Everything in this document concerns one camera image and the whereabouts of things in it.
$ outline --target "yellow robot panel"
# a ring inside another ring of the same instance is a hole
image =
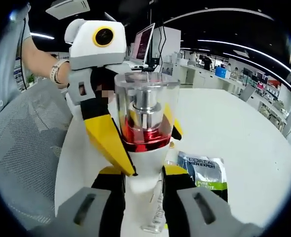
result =
[[[103,168],[99,174],[121,174],[121,172],[113,166],[107,166]]]
[[[173,115],[171,113],[171,110],[168,104],[165,105],[164,115],[166,116],[169,124],[172,124]],[[180,123],[176,118],[174,120],[174,127],[177,129],[180,135],[183,135],[183,131],[181,130]]]
[[[104,157],[125,175],[135,174],[111,116],[102,115],[86,119],[84,122],[90,142]]]
[[[177,165],[165,164],[164,168],[166,175],[188,174],[184,168]]]

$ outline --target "clear lid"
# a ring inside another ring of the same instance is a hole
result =
[[[180,82],[160,73],[116,75],[120,129],[129,151],[154,150],[169,143]]]
[[[179,86],[180,81],[162,73],[126,73],[116,75],[115,84],[119,87],[133,87],[142,90],[162,86]]]

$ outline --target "air conditioner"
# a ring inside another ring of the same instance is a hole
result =
[[[87,0],[57,0],[46,10],[59,20],[87,11],[90,11]]]

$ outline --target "laptop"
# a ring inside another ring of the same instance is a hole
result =
[[[154,27],[155,23],[136,34],[130,60],[124,61],[132,70],[140,70],[148,67],[145,62],[149,52]]]

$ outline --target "cable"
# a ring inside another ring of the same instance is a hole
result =
[[[161,54],[162,54],[162,51],[163,51],[163,48],[164,48],[164,45],[165,45],[165,42],[166,42],[166,33],[165,33],[164,20],[163,19],[162,19],[162,28],[163,28],[165,40],[164,40],[164,43],[163,43],[162,48],[161,48]],[[160,68],[160,73],[162,72],[162,67],[163,67],[163,60],[162,60],[161,68]]]
[[[25,28],[26,28],[26,18],[23,19],[23,21],[24,21],[24,24],[23,24],[23,30],[22,30],[22,36],[21,36],[21,43],[20,43],[20,67],[21,67],[22,81],[23,81],[25,88],[27,89],[26,82],[25,82],[25,79],[23,76],[23,69],[22,69],[22,43],[23,43],[23,35],[25,33]]]
[[[155,69],[153,71],[156,70],[157,66],[160,64],[160,58],[162,58],[162,51],[160,51],[160,45],[161,45],[161,42],[162,42],[162,32],[161,32],[160,27],[159,27],[159,31],[160,31],[160,42],[159,42],[159,54],[160,55],[159,55],[159,61],[158,61],[157,65],[156,65],[156,67],[155,67]]]

